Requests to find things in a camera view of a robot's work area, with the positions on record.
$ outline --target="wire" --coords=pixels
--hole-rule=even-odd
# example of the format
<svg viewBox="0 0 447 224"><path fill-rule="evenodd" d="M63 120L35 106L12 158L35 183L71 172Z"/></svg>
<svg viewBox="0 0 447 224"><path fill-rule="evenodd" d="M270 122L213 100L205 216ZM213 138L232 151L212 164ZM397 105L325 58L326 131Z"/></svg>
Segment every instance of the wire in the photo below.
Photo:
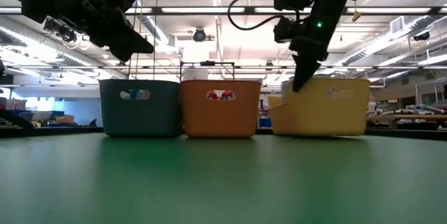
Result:
<svg viewBox="0 0 447 224"><path fill-rule="evenodd" d="M272 17L269 17L269 18L263 20L262 22L258 23L258 24L255 25L255 26L248 27L248 28L241 27L241 26L237 25L237 24L233 21L233 19L231 18L231 8L232 8L233 5L235 5L235 3L237 3L238 1L240 1L240 0L233 0L233 1L230 3L230 5L229 5L229 7L228 7L228 19L230 20L230 23L231 23L234 27L236 27L236 28L238 28L238 29L240 29L240 30L243 30L243 31L249 31L249 30L252 30L252 29L257 29L257 28L263 26L264 24L270 22L270 21L273 20L273 19L276 19L276 18L283 18L283 17L284 17L283 15L274 15L274 16L272 16Z"/></svg>

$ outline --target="plastic basket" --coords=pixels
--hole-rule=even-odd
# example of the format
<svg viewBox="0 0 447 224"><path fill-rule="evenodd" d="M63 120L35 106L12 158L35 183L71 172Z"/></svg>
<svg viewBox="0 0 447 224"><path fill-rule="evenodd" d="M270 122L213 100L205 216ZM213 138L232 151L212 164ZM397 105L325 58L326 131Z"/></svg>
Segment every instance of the plastic basket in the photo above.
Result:
<svg viewBox="0 0 447 224"><path fill-rule="evenodd" d="M104 133L110 137L174 137L182 133L178 83L100 80L99 88ZM144 96L134 96L134 91L144 91Z"/></svg>
<svg viewBox="0 0 447 224"><path fill-rule="evenodd" d="M251 137L256 132L260 83L189 80L180 86L189 137ZM214 99L210 91L224 92L221 99ZM230 94L234 99L227 100Z"/></svg>
<svg viewBox="0 0 447 224"><path fill-rule="evenodd" d="M269 115L278 135L356 136L366 129L368 80L312 78L299 92L286 88L287 102L270 96Z"/></svg>

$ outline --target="teal basket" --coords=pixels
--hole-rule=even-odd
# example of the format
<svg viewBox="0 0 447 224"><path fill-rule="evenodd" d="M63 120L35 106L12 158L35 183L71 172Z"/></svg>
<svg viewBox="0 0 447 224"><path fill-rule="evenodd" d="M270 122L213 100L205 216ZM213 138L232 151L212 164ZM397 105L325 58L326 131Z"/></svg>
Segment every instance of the teal basket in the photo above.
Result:
<svg viewBox="0 0 447 224"><path fill-rule="evenodd" d="M182 133L180 84L100 80L104 133L110 137L175 137Z"/></svg>

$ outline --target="green tabletop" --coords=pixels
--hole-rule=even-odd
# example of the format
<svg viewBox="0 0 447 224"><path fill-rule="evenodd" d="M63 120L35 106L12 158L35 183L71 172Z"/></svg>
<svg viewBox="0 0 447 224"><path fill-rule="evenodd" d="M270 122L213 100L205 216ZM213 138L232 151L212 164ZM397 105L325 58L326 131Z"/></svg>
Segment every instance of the green tabletop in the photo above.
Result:
<svg viewBox="0 0 447 224"><path fill-rule="evenodd" d="M0 223L447 223L447 142L0 140Z"/></svg>

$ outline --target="yellow basket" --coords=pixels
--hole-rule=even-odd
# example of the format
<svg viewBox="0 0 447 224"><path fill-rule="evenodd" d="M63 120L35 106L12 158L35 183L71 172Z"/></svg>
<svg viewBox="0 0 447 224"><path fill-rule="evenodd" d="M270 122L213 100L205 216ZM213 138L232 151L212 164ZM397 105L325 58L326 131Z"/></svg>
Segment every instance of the yellow basket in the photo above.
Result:
<svg viewBox="0 0 447 224"><path fill-rule="evenodd" d="M306 136L357 136L366 129L368 80L314 77L299 92L286 88L287 99L270 96L273 133Z"/></svg>

